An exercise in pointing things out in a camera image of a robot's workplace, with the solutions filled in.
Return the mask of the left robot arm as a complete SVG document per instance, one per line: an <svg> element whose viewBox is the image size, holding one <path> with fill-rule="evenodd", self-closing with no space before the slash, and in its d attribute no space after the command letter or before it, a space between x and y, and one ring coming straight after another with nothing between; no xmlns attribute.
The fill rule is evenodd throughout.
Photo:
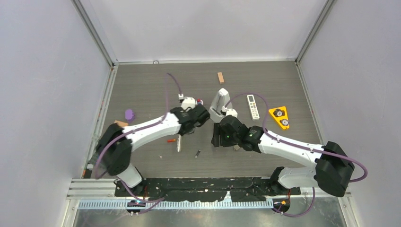
<svg viewBox="0 0 401 227"><path fill-rule="evenodd" d="M132 152L165 136L191 134L209 118L208 110L199 104L186 109L175 107L159 118L133 126L109 125L91 158L95 178L115 176L132 195L141 195L145 180L131 163Z"/></svg>

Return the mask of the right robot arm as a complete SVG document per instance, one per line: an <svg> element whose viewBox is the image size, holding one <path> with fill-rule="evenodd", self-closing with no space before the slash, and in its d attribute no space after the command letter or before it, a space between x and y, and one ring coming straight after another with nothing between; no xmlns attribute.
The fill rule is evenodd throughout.
<svg viewBox="0 0 401 227"><path fill-rule="evenodd" d="M343 197L355 169L339 144L308 144L279 136L260 126L247 127L236 117L226 116L213 125L214 147L239 146L245 151L283 157L302 165L279 166L271 175L270 189L282 194L294 187L318 187L325 193Z"/></svg>

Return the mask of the grey rounded remote control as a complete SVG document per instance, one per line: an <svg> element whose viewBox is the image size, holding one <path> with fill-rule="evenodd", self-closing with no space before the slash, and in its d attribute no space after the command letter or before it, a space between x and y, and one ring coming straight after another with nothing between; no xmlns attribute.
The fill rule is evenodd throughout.
<svg viewBox="0 0 401 227"><path fill-rule="evenodd" d="M254 95L247 95L247 102L248 102L248 106L249 106L249 110L250 110L250 114L252 117L253 121L259 120L260 119L260 115L259 115L259 111L256 105L256 101L254 98Z"/></svg>

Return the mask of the white long remote control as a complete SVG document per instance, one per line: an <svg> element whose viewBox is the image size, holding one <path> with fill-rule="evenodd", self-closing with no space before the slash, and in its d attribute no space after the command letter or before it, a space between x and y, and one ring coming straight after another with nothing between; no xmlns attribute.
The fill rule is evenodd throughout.
<svg viewBox="0 0 401 227"><path fill-rule="evenodd" d="M180 134L177 135L177 141L176 141L176 151L180 152L182 147L182 136Z"/></svg>

